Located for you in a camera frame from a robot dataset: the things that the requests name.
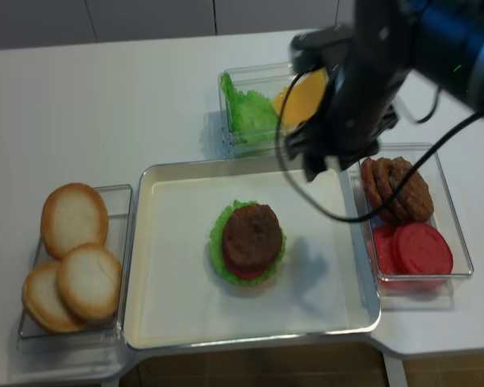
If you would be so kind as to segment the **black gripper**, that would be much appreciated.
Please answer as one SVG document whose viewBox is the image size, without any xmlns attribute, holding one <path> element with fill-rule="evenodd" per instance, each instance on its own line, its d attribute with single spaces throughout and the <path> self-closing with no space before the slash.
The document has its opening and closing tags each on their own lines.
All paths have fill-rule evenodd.
<svg viewBox="0 0 484 387">
<path fill-rule="evenodd" d="M 347 60 L 329 77 L 317 111 L 285 139 L 286 154 L 302 157 L 308 181 L 329 168 L 329 156 L 345 170 L 378 152 L 378 137 L 398 123 L 392 100 L 399 72 Z"/>
</svg>

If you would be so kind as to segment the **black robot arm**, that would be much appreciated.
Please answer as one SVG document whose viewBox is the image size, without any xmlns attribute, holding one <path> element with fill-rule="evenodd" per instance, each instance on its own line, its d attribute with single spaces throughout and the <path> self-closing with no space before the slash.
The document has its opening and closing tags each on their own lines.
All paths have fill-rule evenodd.
<svg viewBox="0 0 484 387">
<path fill-rule="evenodd" d="M 484 115 L 484 1 L 358 1 L 352 25 L 296 35 L 290 53 L 296 73 L 329 77 L 315 113 L 285 141 L 308 181 L 329 156 L 346 169 L 378 151 L 411 72 Z"/>
</svg>

